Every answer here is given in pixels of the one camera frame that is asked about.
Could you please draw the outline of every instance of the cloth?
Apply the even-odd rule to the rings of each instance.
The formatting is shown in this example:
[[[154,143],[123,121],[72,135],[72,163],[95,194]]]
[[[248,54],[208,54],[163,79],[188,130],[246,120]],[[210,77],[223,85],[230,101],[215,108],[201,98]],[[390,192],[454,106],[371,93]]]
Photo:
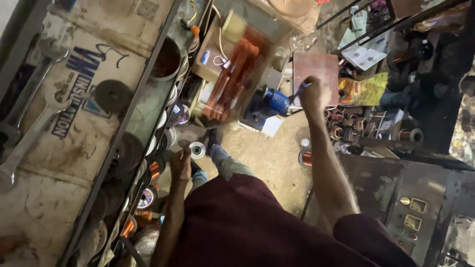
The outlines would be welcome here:
[[[209,151],[209,156],[214,165],[218,169],[218,173],[227,181],[231,179],[234,173],[247,174],[256,176],[251,168],[239,162],[237,159],[232,158],[224,148],[218,144],[213,144]],[[208,175],[203,170],[196,172],[192,177],[193,187],[190,190],[190,194],[198,187],[202,186],[208,181]]]
[[[333,237],[283,210],[261,180],[218,176],[186,198],[170,266],[416,266],[365,215],[341,218]]]

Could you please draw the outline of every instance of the qr code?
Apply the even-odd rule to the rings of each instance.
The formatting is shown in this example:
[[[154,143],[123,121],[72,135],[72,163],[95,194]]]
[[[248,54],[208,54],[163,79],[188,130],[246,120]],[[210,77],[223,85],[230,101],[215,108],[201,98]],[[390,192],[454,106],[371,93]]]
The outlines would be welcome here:
[[[152,1],[142,0],[139,7],[137,8],[137,15],[141,16],[144,19],[153,21],[155,13],[158,10],[158,4],[155,4]]]

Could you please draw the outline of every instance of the spanner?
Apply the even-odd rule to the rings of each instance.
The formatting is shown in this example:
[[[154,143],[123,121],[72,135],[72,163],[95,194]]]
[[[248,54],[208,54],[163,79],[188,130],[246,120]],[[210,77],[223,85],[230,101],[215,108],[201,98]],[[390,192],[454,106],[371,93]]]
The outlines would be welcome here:
[[[70,105],[69,99],[65,103],[60,103],[55,99],[55,92],[47,90],[45,93],[46,106],[38,119],[33,123],[27,133],[20,140],[18,145],[13,149],[7,160],[0,165],[0,192],[9,191],[15,181],[15,170],[20,164],[31,145],[41,136],[46,125],[57,113],[65,111]]]
[[[13,108],[5,119],[0,122],[0,135],[3,134],[5,135],[4,138],[7,138],[3,147],[12,147],[18,143],[21,138],[19,130],[20,122],[33,96],[43,82],[49,69],[51,69],[51,66],[65,59],[69,54],[69,48],[54,48],[52,47],[53,42],[53,38],[45,38],[38,41],[38,47],[42,53],[41,62],[31,75],[25,88],[21,91]]]

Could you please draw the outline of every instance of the hand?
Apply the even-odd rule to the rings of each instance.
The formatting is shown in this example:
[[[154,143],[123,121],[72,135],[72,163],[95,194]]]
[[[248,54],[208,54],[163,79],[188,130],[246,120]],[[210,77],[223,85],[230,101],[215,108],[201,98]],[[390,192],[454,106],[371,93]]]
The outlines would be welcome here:
[[[330,88],[321,86],[320,80],[315,76],[309,76],[304,82],[309,86],[300,93],[302,107],[308,114],[323,114],[332,98]]]
[[[191,177],[191,149],[183,148],[176,152],[170,159],[172,181],[187,181]]]

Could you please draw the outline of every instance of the shoe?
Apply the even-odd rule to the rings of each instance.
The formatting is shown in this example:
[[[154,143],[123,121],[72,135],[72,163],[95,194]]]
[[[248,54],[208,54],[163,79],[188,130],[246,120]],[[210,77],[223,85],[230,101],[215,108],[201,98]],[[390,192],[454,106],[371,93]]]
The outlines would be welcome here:
[[[211,148],[214,144],[221,145],[223,142],[223,131],[220,127],[208,130],[208,145],[205,154],[209,156]]]
[[[190,165],[191,165],[191,176],[192,177],[195,175],[195,173],[203,170],[202,168],[200,168],[200,166],[198,166],[198,164],[196,164],[196,162],[194,160],[190,161]]]

